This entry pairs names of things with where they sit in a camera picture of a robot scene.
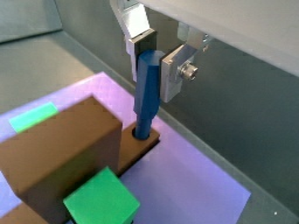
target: green block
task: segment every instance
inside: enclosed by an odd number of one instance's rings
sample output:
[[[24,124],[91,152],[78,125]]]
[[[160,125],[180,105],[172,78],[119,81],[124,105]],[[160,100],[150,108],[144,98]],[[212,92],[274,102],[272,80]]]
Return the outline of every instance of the green block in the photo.
[[[106,168],[64,199],[65,207],[78,224],[131,224],[140,203]]]
[[[9,123],[13,127],[15,132],[20,133],[56,114],[59,114],[59,110],[56,109],[52,102],[48,102],[40,107],[24,112],[19,116],[9,119]]]

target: brown box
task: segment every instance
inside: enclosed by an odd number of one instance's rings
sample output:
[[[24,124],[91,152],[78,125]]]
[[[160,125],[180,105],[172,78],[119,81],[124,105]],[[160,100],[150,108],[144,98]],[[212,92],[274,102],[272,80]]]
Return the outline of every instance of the brown box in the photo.
[[[43,217],[23,203],[1,219],[0,224],[47,224]]]
[[[94,97],[0,145],[0,170],[15,194],[49,222],[63,223],[63,198],[107,165],[118,171],[122,122]]]

